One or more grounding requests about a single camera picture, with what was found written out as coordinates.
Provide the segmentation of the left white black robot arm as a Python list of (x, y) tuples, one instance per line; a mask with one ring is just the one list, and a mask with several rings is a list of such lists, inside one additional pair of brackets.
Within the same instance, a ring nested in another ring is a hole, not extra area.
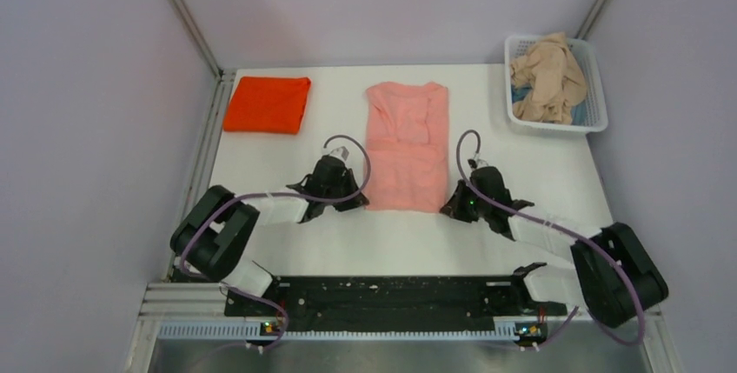
[(258, 315), (277, 307), (274, 276), (244, 256), (256, 228), (307, 223), (329, 206), (338, 212), (363, 208), (352, 169), (334, 154), (321, 157), (300, 182), (257, 194), (236, 196), (221, 185), (206, 190), (172, 234), (169, 246), (180, 261), (206, 279), (246, 293), (246, 304)]

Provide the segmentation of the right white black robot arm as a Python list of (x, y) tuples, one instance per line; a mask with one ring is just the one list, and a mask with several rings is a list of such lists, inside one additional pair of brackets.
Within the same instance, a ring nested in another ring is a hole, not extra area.
[(501, 172), (486, 166), (461, 180), (440, 212), (464, 223), (484, 221), (496, 234), (566, 261), (537, 265), (509, 291), (512, 307), (532, 314), (544, 302), (586, 306), (600, 324), (618, 328), (666, 300), (666, 280), (634, 230), (621, 222), (581, 225), (514, 199)]

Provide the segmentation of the pink t shirt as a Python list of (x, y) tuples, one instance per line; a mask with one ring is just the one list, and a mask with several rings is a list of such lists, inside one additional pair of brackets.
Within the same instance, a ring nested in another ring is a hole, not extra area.
[(448, 190), (448, 88), (375, 84), (365, 91), (369, 210), (437, 213)]

